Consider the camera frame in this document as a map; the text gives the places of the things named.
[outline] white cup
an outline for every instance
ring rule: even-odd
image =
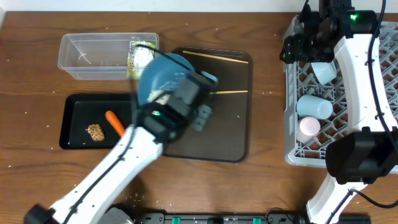
[[[317,77],[317,80],[322,85],[327,84],[328,82],[332,81],[337,77],[336,66],[333,62],[324,63],[324,62],[317,62],[311,63],[312,70]]]
[[[321,124],[316,118],[306,117],[298,121],[296,139],[300,142],[307,142],[316,136],[321,129]]]
[[[297,113],[300,116],[313,116],[316,119],[327,119],[333,112],[333,106],[322,98],[303,95],[297,102]]]

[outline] blue bowl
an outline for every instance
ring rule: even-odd
[[[193,70],[193,66],[181,55],[167,54]],[[142,73],[138,87],[138,102],[140,105],[148,103],[148,97],[155,90],[178,90],[180,82],[189,75],[189,71],[181,65],[160,55]]]

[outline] wooden table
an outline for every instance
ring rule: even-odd
[[[0,33],[0,223],[22,223],[37,202],[49,207],[108,153],[65,151],[58,145],[67,96],[128,90],[125,81],[78,81],[57,68],[62,36],[86,32],[155,32],[166,51],[178,46],[243,50],[254,60],[248,158],[236,165],[161,157],[124,192],[126,203],[169,213],[301,209],[326,169],[294,167],[284,160],[285,76],[278,56],[294,15],[8,12]],[[386,20],[398,21],[398,15]],[[398,176],[389,175],[363,192],[391,203],[397,189]],[[398,222],[396,209],[376,208],[358,196],[345,212],[369,213],[374,223]]]

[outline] green light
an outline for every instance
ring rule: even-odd
[[[160,116],[160,112],[159,111],[152,111],[152,114],[155,116]]]

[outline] clear plastic container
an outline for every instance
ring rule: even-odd
[[[152,42],[159,48],[155,33],[66,34],[61,41],[58,68],[77,80],[125,80],[132,40]]]

